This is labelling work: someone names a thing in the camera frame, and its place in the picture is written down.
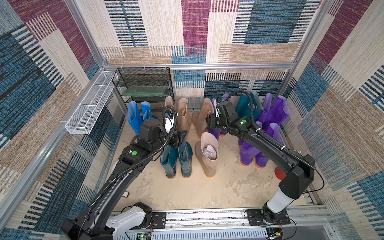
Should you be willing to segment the blue boot from pile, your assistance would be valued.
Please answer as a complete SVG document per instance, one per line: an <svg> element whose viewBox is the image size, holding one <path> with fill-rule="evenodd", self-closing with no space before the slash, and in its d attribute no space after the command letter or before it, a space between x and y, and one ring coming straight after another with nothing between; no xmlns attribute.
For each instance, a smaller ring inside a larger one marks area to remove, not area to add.
<svg viewBox="0 0 384 240"><path fill-rule="evenodd" d="M149 102L141 102L141 108L143 113L143 121L147 119L157 119L158 117L153 116L151 112L151 105Z"/></svg>

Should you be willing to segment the beige boot front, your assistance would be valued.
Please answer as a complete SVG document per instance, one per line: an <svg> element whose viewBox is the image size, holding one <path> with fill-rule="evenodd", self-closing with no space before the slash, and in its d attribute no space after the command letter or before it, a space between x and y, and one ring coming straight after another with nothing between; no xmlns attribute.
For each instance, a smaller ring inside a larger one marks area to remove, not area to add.
<svg viewBox="0 0 384 240"><path fill-rule="evenodd" d="M181 98L178 101L178 131L186 131L188 138L189 130L192 125L192 117L189 114L188 99Z"/></svg>

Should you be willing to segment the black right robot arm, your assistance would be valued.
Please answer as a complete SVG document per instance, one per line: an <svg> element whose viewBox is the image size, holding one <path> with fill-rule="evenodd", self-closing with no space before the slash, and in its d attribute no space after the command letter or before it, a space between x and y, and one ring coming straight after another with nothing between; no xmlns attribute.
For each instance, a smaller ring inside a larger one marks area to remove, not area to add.
<svg viewBox="0 0 384 240"><path fill-rule="evenodd" d="M239 117L229 100L214 103L215 112L206 118L208 127L219 128L255 147L286 175L279 183L279 189L265 203L260 213L251 218L254 224L261 220L269 226L286 220L286 208L306 193L317 172L312 156L302 156L290 150L267 133L272 128L269 117L271 114L276 114L273 118L279 121L287 118L290 110L286 102L283 96L278 96L273 102L272 95L267 94L263 102L263 109L267 113L260 114L262 125L255 122L253 115Z"/></svg>

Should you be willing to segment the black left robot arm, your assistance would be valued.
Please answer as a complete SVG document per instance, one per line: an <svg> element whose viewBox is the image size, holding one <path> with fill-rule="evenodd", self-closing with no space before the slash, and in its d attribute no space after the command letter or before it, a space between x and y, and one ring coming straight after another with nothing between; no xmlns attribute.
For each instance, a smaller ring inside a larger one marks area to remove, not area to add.
<svg viewBox="0 0 384 240"><path fill-rule="evenodd" d="M152 208L141 202L128 211L113 217L111 214L123 193L143 172L146 165L166 147L177 148L186 132L177 131L177 111L172 106L163 110L163 118L174 123L169 131L166 122L147 119L141 124L140 134L123 149L111 174L90 204L75 218L66 219L61 230L69 240L115 240L132 228L151 228Z"/></svg>

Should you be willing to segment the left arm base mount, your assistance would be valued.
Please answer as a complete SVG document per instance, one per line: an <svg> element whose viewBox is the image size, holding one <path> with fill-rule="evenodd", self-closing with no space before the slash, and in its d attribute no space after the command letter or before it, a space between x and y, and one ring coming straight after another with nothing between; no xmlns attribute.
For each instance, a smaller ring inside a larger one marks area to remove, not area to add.
<svg viewBox="0 0 384 240"><path fill-rule="evenodd" d="M138 227L131 228L131 230L149 230L150 227L154 227L154 229L164 229L166 227L166 212L154 212L151 207L142 202L135 203L133 206L143 210L145 216L143 222Z"/></svg>

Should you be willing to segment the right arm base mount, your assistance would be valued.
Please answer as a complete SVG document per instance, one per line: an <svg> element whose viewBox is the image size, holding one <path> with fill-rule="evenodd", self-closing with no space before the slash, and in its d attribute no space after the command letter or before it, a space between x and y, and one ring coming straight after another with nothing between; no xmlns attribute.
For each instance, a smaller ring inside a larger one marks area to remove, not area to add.
<svg viewBox="0 0 384 240"><path fill-rule="evenodd" d="M289 225L291 220L286 209L273 213L265 204L262 208L248 209L244 211L244 217L250 226L267 227L272 225Z"/></svg>

